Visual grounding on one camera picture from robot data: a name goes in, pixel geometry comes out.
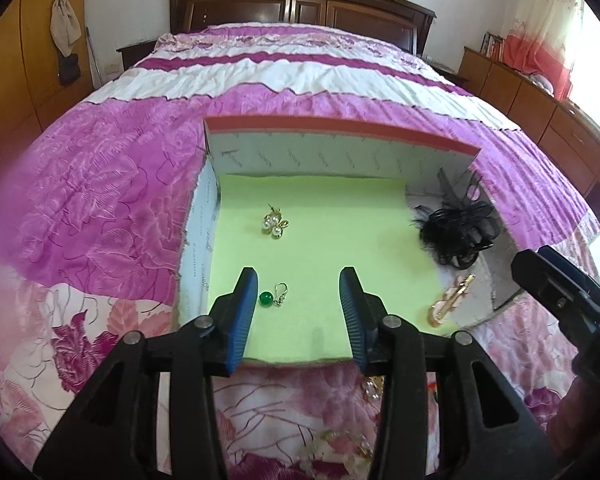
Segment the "low wooden cabinet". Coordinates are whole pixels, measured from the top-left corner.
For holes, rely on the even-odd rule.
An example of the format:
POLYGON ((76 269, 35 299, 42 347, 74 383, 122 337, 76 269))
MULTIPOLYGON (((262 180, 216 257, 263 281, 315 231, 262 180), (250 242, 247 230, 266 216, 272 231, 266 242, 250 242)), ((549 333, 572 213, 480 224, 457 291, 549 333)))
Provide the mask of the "low wooden cabinet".
POLYGON ((600 131, 506 65, 466 47, 458 74, 464 88, 505 114, 547 154, 571 183, 600 205, 600 131))

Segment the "red floral curtain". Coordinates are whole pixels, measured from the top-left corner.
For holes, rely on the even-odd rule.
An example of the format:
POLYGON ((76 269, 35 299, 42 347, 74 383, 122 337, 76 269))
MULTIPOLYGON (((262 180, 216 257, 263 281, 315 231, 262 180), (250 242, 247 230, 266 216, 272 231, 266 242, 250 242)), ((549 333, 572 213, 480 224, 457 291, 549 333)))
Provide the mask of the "red floral curtain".
POLYGON ((564 100, 571 89, 573 39, 582 16, 583 0, 515 0, 503 62, 518 72, 544 76, 554 98, 564 100))

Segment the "gold flower earring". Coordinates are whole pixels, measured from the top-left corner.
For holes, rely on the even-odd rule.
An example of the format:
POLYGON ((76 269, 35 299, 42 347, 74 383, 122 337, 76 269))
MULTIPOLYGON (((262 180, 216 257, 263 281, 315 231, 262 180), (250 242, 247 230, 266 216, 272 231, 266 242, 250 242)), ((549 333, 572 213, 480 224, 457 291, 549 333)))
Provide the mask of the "gold flower earring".
POLYGON ((379 403, 384 395, 385 378, 382 376, 366 377, 362 382, 363 398, 368 403, 379 403))

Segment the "pink flower gold hair clip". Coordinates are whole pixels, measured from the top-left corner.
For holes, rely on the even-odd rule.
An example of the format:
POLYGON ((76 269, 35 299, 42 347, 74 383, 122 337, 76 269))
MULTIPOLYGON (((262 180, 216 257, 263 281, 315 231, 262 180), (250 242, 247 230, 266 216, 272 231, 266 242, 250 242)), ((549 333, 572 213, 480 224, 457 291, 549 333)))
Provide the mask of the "pink flower gold hair clip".
POLYGON ((475 274, 469 273, 457 276, 452 285, 443 293, 428 310, 427 321, 432 327, 443 325, 454 312, 468 293, 468 289, 475 281, 475 274))

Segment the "black hanging bag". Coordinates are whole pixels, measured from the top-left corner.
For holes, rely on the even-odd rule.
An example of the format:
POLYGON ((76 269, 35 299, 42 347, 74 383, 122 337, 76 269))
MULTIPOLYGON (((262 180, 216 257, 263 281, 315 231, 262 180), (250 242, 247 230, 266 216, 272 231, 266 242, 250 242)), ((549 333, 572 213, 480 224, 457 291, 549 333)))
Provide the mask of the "black hanging bag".
POLYGON ((58 80, 63 87, 73 84, 81 75, 79 55, 76 53, 68 56, 58 54, 58 80))

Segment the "gold pearl cluster earring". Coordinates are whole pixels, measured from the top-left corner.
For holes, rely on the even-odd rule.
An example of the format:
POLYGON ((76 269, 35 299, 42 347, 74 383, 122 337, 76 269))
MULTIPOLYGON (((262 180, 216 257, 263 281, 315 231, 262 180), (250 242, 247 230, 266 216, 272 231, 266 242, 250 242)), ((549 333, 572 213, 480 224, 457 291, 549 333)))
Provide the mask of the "gold pearl cluster earring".
POLYGON ((289 221, 283 217, 282 211, 272 205, 268 205, 270 210, 263 217, 261 224, 261 232, 268 235, 274 240, 279 240, 283 237, 285 230, 289 226, 289 221))

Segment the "beige hanging bag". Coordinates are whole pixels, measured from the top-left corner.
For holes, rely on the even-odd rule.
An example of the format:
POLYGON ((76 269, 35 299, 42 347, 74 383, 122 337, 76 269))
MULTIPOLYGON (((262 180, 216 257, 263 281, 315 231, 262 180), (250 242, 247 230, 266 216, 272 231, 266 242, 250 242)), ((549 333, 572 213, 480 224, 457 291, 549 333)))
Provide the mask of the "beige hanging bag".
POLYGON ((82 28, 70 0, 54 0, 50 14, 50 36, 59 53, 68 58, 82 37, 82 28))

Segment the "green bead earring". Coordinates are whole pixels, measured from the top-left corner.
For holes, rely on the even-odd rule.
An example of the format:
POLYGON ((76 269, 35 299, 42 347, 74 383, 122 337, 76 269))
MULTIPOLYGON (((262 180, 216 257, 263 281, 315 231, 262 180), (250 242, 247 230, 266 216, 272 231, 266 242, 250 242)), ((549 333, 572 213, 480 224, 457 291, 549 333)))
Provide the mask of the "green bead earring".
POLYGON ((261 307, 280 307, 288 294, 288 285, 284 282, 279 282, 272 290, 264 290, 260 292, 258 303, 261 307))

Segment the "wooden wardrobe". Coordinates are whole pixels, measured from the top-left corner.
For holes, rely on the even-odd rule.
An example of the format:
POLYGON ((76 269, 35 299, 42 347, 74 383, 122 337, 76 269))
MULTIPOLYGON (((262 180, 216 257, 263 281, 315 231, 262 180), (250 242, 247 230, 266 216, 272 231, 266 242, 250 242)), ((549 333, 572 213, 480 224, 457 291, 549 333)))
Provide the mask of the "wooden wardrobe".
MULTIPOLYGON (((50 34, 54 0, 12 0, 0 17, 0 167, 93 91, 87 42, 73 47, 81 75, 65 86, 50 34)), ((84 21, 84 0, 69 0, 84 21)))

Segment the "dark wooden nightstand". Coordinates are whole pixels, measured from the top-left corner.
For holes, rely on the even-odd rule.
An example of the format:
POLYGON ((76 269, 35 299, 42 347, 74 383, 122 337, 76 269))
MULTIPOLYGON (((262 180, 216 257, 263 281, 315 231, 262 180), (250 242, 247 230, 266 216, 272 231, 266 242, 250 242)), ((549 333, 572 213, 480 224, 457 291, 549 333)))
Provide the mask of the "dark wooden nightstand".
POLYGON ((153 39, 119 48, 117 52, 121 55, 123 69, 128 70, 137 62, 150 55, 155 49, 156 42, 157 40, 153 39))

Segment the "red cardboard shoe box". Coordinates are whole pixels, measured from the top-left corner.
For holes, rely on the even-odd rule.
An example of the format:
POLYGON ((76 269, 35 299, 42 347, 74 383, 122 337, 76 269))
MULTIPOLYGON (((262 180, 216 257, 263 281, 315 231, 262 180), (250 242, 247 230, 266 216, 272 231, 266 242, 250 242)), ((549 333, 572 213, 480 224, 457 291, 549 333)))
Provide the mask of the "red cardboard shoe box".
POLYGON ((178 322, 209 312, 245 268, 259 306, 245 356, 277 365, 347 359, 338 278, 353 268, 386 309, 446 335, 505 309, 518 289, 502 233, 466 270, 438 263, 418 222, 452 198, 480 200, 475 145, 433 133, 300 117, 204 122, 185 228, 178 322))

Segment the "dark wooden headboard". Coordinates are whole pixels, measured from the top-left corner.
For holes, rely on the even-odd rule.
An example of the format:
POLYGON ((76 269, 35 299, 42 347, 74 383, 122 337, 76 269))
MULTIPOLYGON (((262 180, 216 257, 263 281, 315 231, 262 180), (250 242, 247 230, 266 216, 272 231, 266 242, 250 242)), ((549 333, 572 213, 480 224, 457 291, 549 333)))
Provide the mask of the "dark wooden headboard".
POLYGON ((170 32, 210 25, 271 23, 317 25, 424 52, 433 10, 407 0, 170 0, 170 32))

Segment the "black feather hair accessory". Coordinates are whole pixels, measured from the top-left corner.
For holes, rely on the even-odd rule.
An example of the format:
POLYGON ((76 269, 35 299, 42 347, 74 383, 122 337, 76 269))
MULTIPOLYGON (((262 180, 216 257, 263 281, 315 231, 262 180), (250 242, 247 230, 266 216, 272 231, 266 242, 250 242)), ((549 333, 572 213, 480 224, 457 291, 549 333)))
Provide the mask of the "black feather hair accessory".
POLYGON ((415 226, 422 246, 440 266, 469 269, 482 252, 491 248, 502 232, 496 209, 486 198, 475 172, 469 174, 463 194, 458 194, 443 169, 437 174, 442 192, 438 208, 418 205, 415 226))

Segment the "light green foam sheet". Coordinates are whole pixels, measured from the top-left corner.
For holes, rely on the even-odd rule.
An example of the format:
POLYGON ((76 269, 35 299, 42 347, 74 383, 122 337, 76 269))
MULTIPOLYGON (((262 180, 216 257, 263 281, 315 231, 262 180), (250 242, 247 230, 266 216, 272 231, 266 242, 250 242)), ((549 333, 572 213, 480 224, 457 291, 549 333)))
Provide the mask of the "light green foam sheet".
POLYGON ((231 292, 245 268, 256 270, 261 292, 288 285, 280 307, 254 310, 246 360, 350 358, 338 290, 345 266, 389 313, 431 332, 428 310, 444 287, 420 246, 405 188, 400 180, 372 178, 220 177, 209 297, 231 292), (261 232, 268 205, 289 221, 279 240, 261 232))

